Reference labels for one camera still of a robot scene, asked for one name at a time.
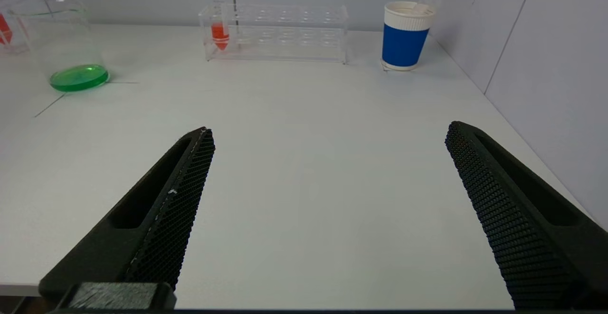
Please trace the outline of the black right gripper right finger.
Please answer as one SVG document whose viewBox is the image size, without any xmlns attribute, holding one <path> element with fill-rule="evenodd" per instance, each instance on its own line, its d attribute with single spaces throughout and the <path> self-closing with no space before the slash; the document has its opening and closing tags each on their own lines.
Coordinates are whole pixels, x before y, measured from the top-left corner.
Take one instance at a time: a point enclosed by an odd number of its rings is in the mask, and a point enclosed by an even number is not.
<svg viewBox="0 0 608 314">
<path fill-rule="evenodd" d="M 454 121 L 445 145 L 517 310 L 601 310 L 608 234 L 488 134 Z"/>
</svg>

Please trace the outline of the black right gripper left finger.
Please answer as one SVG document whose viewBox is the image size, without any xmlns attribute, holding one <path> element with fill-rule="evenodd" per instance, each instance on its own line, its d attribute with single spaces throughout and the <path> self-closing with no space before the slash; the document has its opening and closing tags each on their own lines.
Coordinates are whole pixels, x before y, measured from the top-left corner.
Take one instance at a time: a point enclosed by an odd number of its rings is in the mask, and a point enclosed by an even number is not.
<svg viewBox="0 0 608 314">
<path fill-rule="evenodd" d="M 39 282 L 58 303 L 82 282 L 166 283 L 175 290 L 213 160 L 211 129 L 179 138 Z"/>
</svg>

